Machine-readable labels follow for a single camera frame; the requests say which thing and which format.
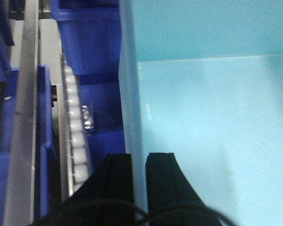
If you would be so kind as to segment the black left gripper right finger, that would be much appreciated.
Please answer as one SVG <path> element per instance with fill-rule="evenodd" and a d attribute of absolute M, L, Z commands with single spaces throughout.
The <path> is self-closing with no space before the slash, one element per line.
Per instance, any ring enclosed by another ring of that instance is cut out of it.
<path fill-rule="evenodd" d="M 207 207 L 181 171 L 173 153 L 150 153 L 146 160 L 150 226 L 234 226 Z"/>

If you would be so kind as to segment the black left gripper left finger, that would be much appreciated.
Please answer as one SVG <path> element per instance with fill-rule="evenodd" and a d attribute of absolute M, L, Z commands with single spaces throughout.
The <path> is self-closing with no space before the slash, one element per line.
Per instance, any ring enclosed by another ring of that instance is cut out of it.
<path fill-rule="evenodd" d="M 83 185 L 56 209 L 33 222 L 34 226 L 132 226 L 134 211 L 124 205 L 104 205 L 73 209 L 95 199 L 134 202 L 130 154 L 107 154 Z"/>

